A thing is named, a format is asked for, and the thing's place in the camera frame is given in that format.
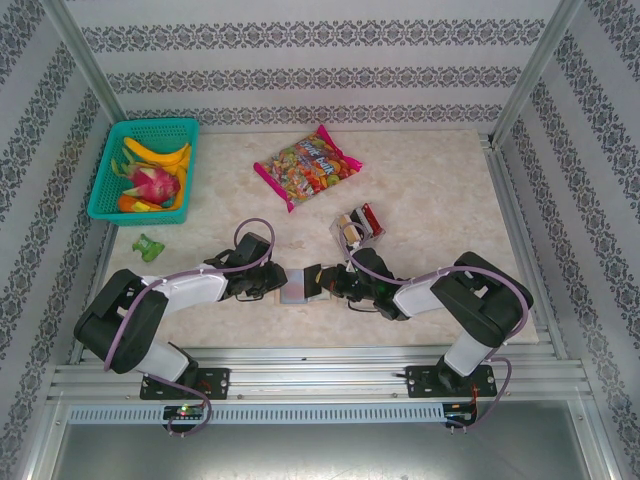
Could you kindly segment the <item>beige card holder wallet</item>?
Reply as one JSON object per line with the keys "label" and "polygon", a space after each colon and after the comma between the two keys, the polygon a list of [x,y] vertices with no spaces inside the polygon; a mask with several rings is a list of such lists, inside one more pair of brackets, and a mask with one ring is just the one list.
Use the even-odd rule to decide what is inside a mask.
{"label": "beige card holder wallet", "polygon": [[300,306],[320,303],[335,303],[338,298],[330,295],[327,291],[322,291],[320,295],[310,299],[304,298],[304,269],[286,269],[288,283],[277,290],[276,303],[284,306]]}

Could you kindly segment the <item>black card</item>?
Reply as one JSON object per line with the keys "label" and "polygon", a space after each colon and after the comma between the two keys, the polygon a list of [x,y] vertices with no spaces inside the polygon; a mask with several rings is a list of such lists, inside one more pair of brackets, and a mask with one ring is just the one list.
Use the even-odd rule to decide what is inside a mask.
{"label": "black card", "polygon": [[305,299],[310,299],[322,293],[322,286],[317,280],[321,272],[322,266],[320,264],[311,265],[303,270]]}

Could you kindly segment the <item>left controller board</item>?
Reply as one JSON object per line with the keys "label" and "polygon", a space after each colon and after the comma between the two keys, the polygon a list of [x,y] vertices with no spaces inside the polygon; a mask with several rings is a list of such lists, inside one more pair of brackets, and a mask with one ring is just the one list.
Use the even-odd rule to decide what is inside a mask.
{"label": "left controller board", "polygon": [[201,422],[205,416],[205,408],[202,405],[169,405],[165,406],[163,410],[164,422]]}

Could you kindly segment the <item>right black mount plate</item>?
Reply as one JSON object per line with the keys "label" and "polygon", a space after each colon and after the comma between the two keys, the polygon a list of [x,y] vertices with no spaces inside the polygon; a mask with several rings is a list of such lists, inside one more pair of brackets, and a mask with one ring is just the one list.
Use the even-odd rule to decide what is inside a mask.
{"label": "right black mount plate", "polygon": [[410,398],[493,398],[497,395],[493,369],[479,365],[469,376],[463,377],[447,365],[410,365],[401,375]]}

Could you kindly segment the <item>aluminium side rail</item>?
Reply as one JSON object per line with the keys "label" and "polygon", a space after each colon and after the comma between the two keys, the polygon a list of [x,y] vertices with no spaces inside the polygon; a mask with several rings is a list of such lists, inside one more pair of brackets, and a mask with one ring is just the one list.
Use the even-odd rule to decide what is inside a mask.
{"label": "aluminium side rail", "polygon": [[479,134],[478,137],[521,276],[520,282],[529,289],[534,298],[535,324],[538,327],[546,328],[547,333],[550,335],[555,356],[558,359],[566,360],[569,355],[563,343],[542,274],[538,268],[534,249],[508,169],[501,152],[493,148],[490,137],[486,134]]}
{"label": "aluminium side rail", "polygon": [[[85,311],[89,307],[103,285],[105,274],[108,269],[108,264],[111,257],[111,252],[113,250],[113,245],[117,236],[117,231],[118,227],[113,224],[109,224],[105,229],[104,236],[102,238],[103,243],[100,250],[100,255],[97,257],[95,263],[93,277],[91,279],[88,293],[85,297],[82,311]],[[84,347],[75,338],[73,338],[67,363],[69,365],[78,364],[82,358],[83,349]]]}

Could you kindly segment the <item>colourful candy bag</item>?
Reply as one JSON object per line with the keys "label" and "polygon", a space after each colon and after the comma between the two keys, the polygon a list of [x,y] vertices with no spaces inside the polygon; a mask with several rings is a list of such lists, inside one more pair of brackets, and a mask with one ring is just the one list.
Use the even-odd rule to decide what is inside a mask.
{"label": "colourful candy bag", "polygon": [[324,125],[267,160],[254,171],[285,202],[287,211],[357,174],[363,164],[346,155]]}

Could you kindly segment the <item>controller board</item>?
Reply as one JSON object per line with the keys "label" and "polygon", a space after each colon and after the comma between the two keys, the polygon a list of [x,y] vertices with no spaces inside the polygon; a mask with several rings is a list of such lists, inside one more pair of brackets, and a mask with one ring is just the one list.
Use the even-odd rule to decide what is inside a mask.
{"label": "controller board", "polygon": [[470,403],[445,403],[443,405],[446,424],[455,428],[469,427],[474,424],[478,416],[476,402]]}
{"label": "controller board", "polygon": [[165,406],[163,410],[164,422],[201,422],[205,416],[205,408],[202,405],[169,405]]}

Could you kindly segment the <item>clear acrylic card box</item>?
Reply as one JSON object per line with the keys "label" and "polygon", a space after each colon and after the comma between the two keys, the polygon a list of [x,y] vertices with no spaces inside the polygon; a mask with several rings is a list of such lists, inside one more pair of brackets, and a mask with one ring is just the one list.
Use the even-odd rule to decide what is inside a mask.
{"label": "clear acrylic card box", "polygon": [[[373,247],[376,246],[376,244],[381,240],[381,238],[386,233],[386,230],[384,229],[384,227],[383,227],[378,215],[376,214],[376,212],[374,211],[372,205],[370,204],[372,209],[373,209],[373,211],[374,211],[374,213],[375,213],[375,215],[376,215],[376,217],[377,217],[377,219],[379,220],[379,222],[380,222],[380,224],[381,224],[381,226],[383,228],[383,232],[380,235],[373,236],[371,227],[369,226],[369,224],[368,224],[368,222],[367,222],[367,220],[366,220],[366,218],[364,216],[364,213],[362,211],[362,205],[360,205],[360,206],[358,206],[358,207],[356,207],[356,208],[354,208],[354,209],[352,209],[352,210],[350,210],[350,211],[348,211],[346,213],[343,213],[343,214],[337,216],[334,219],[334,221],[331,224],[331,226],[330,226],[330,232],[331,232],[332,236],[334,237],[334,240],[336,241],[336,243],[339,246],[344,245],[346,247],[346,249],[349,250],[349,251],[357,250],[357,249],[363,248],[363,247],[366,247],[366,248],[371,247],[371,248],[373,248]],[[359,232],[359,234],[361,236],[361,241],[359,243],[356,243],[354,245],[348,245],[346,243],[346,240],[345,240],[343,232],[342,232],[343,228],[339,226],[339,217],[344,215],[344,214],[348,215],[352,219],[351,225],[354,225],[356,227],[356,229],[358,230],[358,232]]]}

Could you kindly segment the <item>left aluminium side rail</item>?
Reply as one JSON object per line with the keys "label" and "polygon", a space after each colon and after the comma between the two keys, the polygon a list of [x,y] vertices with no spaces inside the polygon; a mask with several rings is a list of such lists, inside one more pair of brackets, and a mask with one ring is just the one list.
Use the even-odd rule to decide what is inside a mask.
{"label": "left aluminium side rail", "polygon": [[[103,285],[105,274],[108,269],[108,264],[111,257],[111,252],[113,250],[113,245],[117,236],[117,231],[118,227],[113,224],[109,224],[105,229],[104,236],[102,238],[103,243],[100,250],[100,255],[97,257],[95,263],[93,277],[91,279],[88,293],[85,297],[82,311],[85,311],[89,307]],[[75,338],[73,338],[67,363],[69,365],[78,364],[82,358],[83,349],[84,347]]]}

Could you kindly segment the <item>right aluminium frame post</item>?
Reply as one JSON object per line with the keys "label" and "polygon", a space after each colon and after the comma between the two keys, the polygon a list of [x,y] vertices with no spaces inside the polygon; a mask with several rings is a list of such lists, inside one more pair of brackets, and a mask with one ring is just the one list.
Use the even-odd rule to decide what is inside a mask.
{"label": "right aluminium frame post", "polygon": [[514,90],[506,101],[494,129],[488,135],[488,143],[491,149],[496,149],[504,143],[512,125],[524,108],[529,95],[545,71],[553,52],[583,3],[584,0],[559,1],[520,78],[516,82]]}

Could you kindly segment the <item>beige card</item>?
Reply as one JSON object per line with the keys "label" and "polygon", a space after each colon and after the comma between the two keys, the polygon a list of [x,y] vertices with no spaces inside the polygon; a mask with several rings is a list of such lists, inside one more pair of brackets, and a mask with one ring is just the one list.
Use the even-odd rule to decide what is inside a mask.
{"label": "beige card", "polygon": [[343,228],[342,232],[346,243],[348,245],[354,245],[361,241],[361,236],[354,225],[351,225],[352,219],[344,214],[339,217],[339,226]]}

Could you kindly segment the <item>red card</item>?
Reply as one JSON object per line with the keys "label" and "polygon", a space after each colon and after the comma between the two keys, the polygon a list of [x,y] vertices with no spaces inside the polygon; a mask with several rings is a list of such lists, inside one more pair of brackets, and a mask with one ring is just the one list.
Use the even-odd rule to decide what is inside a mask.
{"label": "red card", "polygon": [[379,220],[377,219],[371,205],[369,203],[364,203],[362,205],[362,211],[364,213],[364,216],[369,224],[369,226],[371,227],[373,236],[378,236],[383,232],[383,228],[379,222]]}

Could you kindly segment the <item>right controller board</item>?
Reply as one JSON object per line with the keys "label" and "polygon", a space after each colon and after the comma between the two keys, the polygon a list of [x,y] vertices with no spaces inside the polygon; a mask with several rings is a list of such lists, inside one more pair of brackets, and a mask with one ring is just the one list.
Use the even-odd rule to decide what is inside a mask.
{"label": "right controller board", "polygon": [[443,405],[446,424],[455,428],[469,427],[474,424],[478,416],[476,402],[470,403],[445,403]]}

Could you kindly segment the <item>teal plastic basket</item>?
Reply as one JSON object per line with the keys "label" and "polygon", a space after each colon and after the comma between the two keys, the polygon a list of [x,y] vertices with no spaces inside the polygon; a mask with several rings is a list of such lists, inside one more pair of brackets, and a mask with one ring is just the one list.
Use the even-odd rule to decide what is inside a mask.
{"label": "teal plastic basket", "polygon": [[[146,226],[182,224],[186,221],[189,195],[193,184],[199,124],[192,118],[159,118],[122,121],[109,133],[102,160],[88,204],[88,215],[106,220],[118,226]],[[177,164],[161,167],[142,160],[124,145],[124,138],[131,137],[157,153],[171,153],[186,143],[192,147],[184,203],[179,210],[172,210],[175,197],[160,204],[159,212],[122,213],[117,202],[124,190],[133,187],[128,179],[134,166],[159,167],[176,177]]]}

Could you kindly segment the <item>right aluminium side rail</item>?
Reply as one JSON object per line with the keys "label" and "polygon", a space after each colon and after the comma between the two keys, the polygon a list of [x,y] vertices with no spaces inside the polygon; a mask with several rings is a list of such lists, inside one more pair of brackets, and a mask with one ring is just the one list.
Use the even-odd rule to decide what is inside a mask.
{"label": "right aluminium side rail", "polygon": [[529,289],[534,298],[535,324],[538,327],[546,328],[547,333],[550,335],[555,356],[558,359],[566,360],[569,355],[563,343],[542,274],[538,268],[534,249],[508,169],[501,152],[493,148],[490,137],[486,134],[479,134],[478,137],[521,276],[520,282]]}

